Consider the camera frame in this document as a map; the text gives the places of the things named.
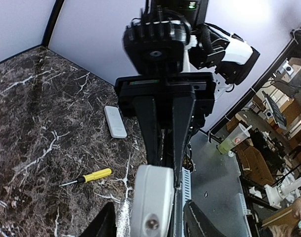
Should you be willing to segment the white remote with battery bay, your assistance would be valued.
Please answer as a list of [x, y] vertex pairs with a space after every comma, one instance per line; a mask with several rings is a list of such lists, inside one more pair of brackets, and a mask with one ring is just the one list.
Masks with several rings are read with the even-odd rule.
[[141, 165], [134, 185], [130, 235], [132, 237], [166, 237], [174, 197], [173, 170]]

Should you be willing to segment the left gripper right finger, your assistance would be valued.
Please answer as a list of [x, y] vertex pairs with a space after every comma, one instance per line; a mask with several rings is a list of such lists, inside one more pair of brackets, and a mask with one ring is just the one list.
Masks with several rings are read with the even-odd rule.
[[[261, 233], [258, 228], [252, 232], [248, 222], [248, 209], [244, 200], [237, 201], [239, 216], [242, 216], [247, 226], [247, 237], [260, 237]], [[207, 218], [198, 205], [188, 200], [183, 209], [184, 236], [185, 237], [225, 237], [214, 224]]]

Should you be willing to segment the yellow handled screwdriver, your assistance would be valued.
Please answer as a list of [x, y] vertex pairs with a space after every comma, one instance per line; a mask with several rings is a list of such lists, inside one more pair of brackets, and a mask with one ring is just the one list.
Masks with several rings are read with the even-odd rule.
[[107, 177], [112, 174], [112, 170], [110, 168], [102, 169], [99, 171], [95, 171], [93, 173], [83, 175], [78, 177], [76, 180], [73, 180], [71, 182], [61, 184], [60, 187], [68, 186], [75, 183], [88, 183], [91, 181], [95, 181], [104, 177]]

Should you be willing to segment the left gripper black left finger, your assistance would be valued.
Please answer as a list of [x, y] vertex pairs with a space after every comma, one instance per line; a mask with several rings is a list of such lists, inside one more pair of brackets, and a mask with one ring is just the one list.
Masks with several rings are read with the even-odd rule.
[[104, 205], [82, 233], [83, 237], [116, 237], [116, 235], [116, 214], [112, 202], [108, 202]]

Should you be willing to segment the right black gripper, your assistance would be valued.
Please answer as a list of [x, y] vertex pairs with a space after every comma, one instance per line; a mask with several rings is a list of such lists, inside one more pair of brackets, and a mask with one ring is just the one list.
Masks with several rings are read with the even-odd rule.
[[215, 87], [213, 74], [209, 72], [116, 79], [118, 106], [124, 117], [137, 117], [148, 164], [161, 165], [161, 128], [172, 127], [175, 188], [180, 187], [190, 125], [195, 129], [204, 127], [206, 117], [213, 111]]

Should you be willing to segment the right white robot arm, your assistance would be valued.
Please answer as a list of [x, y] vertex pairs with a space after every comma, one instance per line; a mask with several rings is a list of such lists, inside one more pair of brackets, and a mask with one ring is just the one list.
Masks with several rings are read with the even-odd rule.
[[186, 146], [213, 111], [214, 68], [227, 85], [239, 85], [259, 52], [241, 37], [205, 22], [206, 0], [148, 0], [123, 35], [137, 70], [118, 78], [115, 92], [125, 117], [135, 117], [147, 162], [173, 169], [179, 187]]

